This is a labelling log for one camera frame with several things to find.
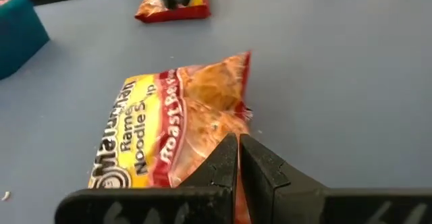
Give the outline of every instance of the orange packaging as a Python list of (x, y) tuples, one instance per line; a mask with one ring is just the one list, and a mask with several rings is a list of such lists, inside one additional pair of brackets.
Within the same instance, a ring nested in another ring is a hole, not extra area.
[[(248, 133), (250, 53), (128, 78), (109, 116), (89, 188), (177, 187), (227, 133)], [(236, 223), (250, 223), (238, 174)]]
[(209, 0), (190, 0), (185, 7), (167, 9), (162, 0), (142, 1), (135, 18), (146, 23), (170, 20), (203, 19), (211, 15)]

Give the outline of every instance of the maruchan ramen noodle soup package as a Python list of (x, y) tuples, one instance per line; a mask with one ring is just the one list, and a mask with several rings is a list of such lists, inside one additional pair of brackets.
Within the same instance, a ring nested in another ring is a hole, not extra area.
[[(105, 127), (89, 188), (177, 187), (227, 133), (248, 133), (250, 53), (128, 78)], [(250, 223), (238, 173), (236, 223)]]
[(186, 6), (167, 9), (162, 0), (144, 0), (135, 18), (146, 23), (182, 19), (202, 19), (210, 16), (209, 0), (190, 0)]

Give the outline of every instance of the ramen noodle package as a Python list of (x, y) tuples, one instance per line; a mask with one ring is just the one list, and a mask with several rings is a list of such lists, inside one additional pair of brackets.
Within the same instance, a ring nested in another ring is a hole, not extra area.
[[(89, 188), (177, 187), (227, 133), (248, 133), (250, 53), (128, 78), (105, 127)], [(250, 223), (238, 174), (236, 223)]]
[(210, 16), (209, 0), (189, 0), (186, 5), (167, 9), (162, 0), (142, 1), (135, 18), (146, 23), (182, 19), (202, 19)]

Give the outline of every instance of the crinkled plastic wrapper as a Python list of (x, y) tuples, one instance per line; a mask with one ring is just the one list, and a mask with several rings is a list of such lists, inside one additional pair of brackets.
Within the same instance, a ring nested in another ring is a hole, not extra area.
[(136, 19), (146, 23), (203, 19), (209, 16), (209, 0), (190, 0), (187, 6), (177, 9), (167, 9), (162, 0), (144, 0), (135, 14)]
[[(227, 133), (248, 133), (250, 53), (128, 78), (109, 115), (89, 188), (177, 187)], [(238, 173), (236, 223), (250, 223)]]

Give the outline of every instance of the small white debris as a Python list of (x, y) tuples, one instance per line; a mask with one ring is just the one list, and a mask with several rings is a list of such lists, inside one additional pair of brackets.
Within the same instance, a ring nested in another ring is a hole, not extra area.
[(211, 124), (211, 127), (213, 128), (213, 130), (217, 130), (217, 127), (219, 127), (219, 122), (215, 121)]
[(6, 191), (5, 195), (2, 197), (1, 201), (6, 201), (9, 199), (9, 197), (11, 196), (11, 192)]

